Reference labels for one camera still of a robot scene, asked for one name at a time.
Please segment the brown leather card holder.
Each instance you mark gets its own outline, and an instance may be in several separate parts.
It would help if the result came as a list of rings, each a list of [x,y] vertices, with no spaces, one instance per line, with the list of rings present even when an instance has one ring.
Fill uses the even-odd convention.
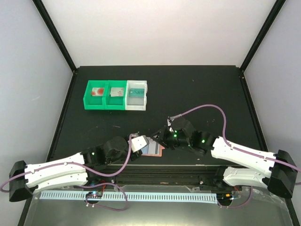
[[[141,149],[143,156],[161,157],[162,151],[165,149],[162,145],[152,140],[148,139],[149,144]]]

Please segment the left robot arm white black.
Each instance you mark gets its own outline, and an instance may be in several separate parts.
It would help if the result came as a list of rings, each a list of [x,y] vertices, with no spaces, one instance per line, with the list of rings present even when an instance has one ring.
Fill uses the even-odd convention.
[[[148,146],[146,136],[130,135],[128,139],[115,137],[103,145],[88,148],[69,157],[40,164],[26,164],[25,161],[14,163],[8,185],[10,202],[20,202],[31,198],[34,194],[47,189],[65,186],[98,187],[102,177],[110,178],[121,173],[130,158],[142,155],[142,149]],[[100,166],[116,161],[124,161],[122,167],[111,174],[95,170]]]

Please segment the white blossom credit card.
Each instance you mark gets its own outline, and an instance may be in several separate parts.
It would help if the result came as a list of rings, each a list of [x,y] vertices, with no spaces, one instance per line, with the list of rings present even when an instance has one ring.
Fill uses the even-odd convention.
[[[124,88],[123,87],[112,87],[110,90],[111,97],[123,97],[124,96]]]

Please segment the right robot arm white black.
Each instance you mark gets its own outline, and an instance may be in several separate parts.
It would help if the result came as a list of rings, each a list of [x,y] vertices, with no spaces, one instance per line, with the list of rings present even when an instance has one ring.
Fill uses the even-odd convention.
[[[182,117],[168,122],[153,138],[165,148],[187,150],[200,156],[210,153],[213,158],[240,165],[240,168],[226,167],[214,177],[214,185],[220,190],[228,186],[255,186],[281,198],[293,196],[298,170],[286,151],[264,152],[231,143],[196,130]]]

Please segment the teal VIP credit card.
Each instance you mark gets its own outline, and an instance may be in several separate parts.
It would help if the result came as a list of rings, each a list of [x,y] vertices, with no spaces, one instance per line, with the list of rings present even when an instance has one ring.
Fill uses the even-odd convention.
[[[145,89],[133,88],[129,91],[130,97],[144,97]]]

